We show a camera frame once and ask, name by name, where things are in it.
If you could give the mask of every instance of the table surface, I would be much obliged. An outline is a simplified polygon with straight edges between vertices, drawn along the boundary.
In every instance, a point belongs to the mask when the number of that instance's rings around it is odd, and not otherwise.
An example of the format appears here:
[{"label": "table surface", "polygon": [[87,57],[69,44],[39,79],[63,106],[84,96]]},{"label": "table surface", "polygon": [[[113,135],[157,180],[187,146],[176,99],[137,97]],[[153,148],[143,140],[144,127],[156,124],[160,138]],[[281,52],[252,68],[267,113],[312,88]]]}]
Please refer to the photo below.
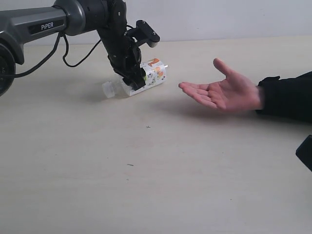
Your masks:
[{"label": "table surface", "polygon": [[[91,47],[71,46],[68,60]],[[50,50],[25,47],[18,72]],[[71,69],[60,46],[0,98],[0,233],[312,233],[312,176],[295,156],[312,127],[212,113],[178,88],[223,79],[216,57],[255,84],[295,77],[312,70],[311,50],[312,37],[143,46],[168,81],[106,100],[116,76],[104,47]]]}]

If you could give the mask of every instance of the white wall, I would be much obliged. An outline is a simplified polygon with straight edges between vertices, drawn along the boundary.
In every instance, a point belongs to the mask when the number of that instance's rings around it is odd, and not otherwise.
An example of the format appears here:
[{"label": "white wall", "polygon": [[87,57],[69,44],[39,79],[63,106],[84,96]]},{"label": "white wall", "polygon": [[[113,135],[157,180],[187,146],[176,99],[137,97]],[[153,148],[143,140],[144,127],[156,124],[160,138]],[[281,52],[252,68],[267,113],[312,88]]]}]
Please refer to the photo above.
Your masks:
[{"label": "white wall", "polygon": [[[0,9],[45,7],[54,0],[1,0]],[[126,0],[128,22],[146,20],[162,41],[312,34],[312,0]],[[55,37],[36,41],[52,44]],[[96,33],[71,38],[94,43]]]}]

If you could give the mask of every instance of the open hand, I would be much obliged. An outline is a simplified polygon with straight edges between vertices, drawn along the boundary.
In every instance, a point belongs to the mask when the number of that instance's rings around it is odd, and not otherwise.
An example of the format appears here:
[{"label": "open hand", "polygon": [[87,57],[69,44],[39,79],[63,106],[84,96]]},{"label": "open hand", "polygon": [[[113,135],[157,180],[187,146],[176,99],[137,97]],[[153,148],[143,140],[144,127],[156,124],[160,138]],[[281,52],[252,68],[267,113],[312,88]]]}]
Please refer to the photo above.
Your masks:
[{"label": "open hand", "polygon": [[183,82],[179,87],[195,101],[214,110],[231,113],[262,109],[260,89],[247,77],[217,58],[214,66],[225,75],[223,81],[211,84]]}]

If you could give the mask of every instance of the bottle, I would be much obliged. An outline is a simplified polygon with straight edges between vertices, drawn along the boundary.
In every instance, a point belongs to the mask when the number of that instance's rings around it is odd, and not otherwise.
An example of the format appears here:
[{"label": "bottle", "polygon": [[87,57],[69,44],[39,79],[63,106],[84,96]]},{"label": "bottle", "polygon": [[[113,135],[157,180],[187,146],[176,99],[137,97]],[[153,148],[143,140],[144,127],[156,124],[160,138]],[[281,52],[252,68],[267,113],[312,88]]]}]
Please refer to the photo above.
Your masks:
[{"label": "bottle", "polygon": [[118,79],[114,82],[108,81],[102,85],[104,94],[107,98],[113,98],[121,93],[127,97],[134,96],[146,90],[154,88],[167,80],[167,65],[164,65],[159,59],[155,58],[140,65],[144,69],[146,76],[144,77],[146,85],[139,90],[133,90],[131,86],[124,83],[123,77],[118,75]]}]

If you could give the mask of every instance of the robotic arm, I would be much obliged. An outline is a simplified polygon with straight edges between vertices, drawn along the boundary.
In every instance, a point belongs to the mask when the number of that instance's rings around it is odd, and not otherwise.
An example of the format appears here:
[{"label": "robotic arm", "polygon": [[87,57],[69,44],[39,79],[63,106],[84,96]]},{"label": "robotic arm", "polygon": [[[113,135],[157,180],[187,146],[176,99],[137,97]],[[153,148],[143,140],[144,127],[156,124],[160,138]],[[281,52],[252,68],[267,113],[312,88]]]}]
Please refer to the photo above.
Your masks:
[{"label": "robotic arm", "polygon": [[[0,96],[15,78],[43,65],[56,51],[61,37],[68,45],[66,35],[95,30],[114,71],[134,90],[145,86],[139,47],[147,43],[153,48],[160,38],[143,20],[137,21],[135,28],[128,26],[126,11],[123,0],[56,0],[52,7],[0,11]],[[58,38],[52,52],[30,71],[15,75],[16,64],[24,64],[24,44],[54,33]]]}]

